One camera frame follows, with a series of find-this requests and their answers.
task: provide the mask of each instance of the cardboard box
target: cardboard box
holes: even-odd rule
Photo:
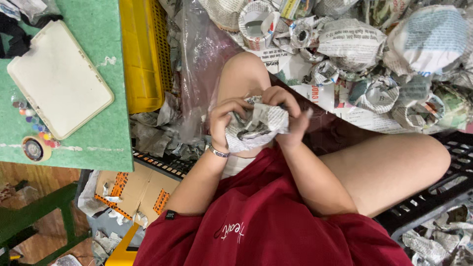
[[[103,198],[104,184],[107,182],[109,196],[118,196],[122,202],[113,203]],[[169,195],[178,184],[179,181],[135,162],[135,171],[132,173],[101,171],[95,198],[129,220],[132,220],[137,212],[141,212],[147,217],[149,225],[163,212]],[[135,222],[144,226],[143,220],[135,219]]]

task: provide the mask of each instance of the wooden floor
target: wooden floor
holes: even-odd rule
[[[28,185],[34,188],[20,191],[0,205],[7,208],[21,208],[37,198],[78,180],[79,174],[80,170],[74,168],[0,162],[0,186],[5,183],[16,185],[21,180],[27,180]],[[86,232],[89,229],[86,215],[80,210],[75,209],[74,220],[76,222],[76,234]],[[22,263],[35,263],[67,242],[59,209],[43,217],[35,224],[35,227],[39,230],[39,233],[15,248],[15,251],[25,256],[20,259]],[[83,266],[88,266],[94,258],[91,244],[89,238],[65,253],[65,255],[72,254]]]

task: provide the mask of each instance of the green board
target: green board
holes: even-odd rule
[[[123,56],[118,0],[56,0],[64,22],[115,95],[115,101],[53,149],[51,158],[39,165],[99,170],[133,171],[130,126],[123,76]],[[39,29],[20,26],[30,35]],[[116,63],[104,65],[105,57]],[[11,60],[0,59],[0,160],[29,163],[18,147],[21,140],[36,135],[25,116],[11,104],[21,92],[7,73]]]

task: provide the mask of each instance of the white plastic tray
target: white plastic tray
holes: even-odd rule
[[[54,137],[63,140],[114,101],[64,22],[46,25],[8,73]]]

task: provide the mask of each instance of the silver bracelet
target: silver bracelet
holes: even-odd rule
[[[212,144],[210,144],[209,146],[209,150],[211,152],[213,152],[213,154],[217,155],[217,156],[220,156],[220,157],[223,157],[223,158],[227,158],[228,156],[230,156],[230,153],[223,153],[223,152],[220,152],[216,149],[213,148]]]

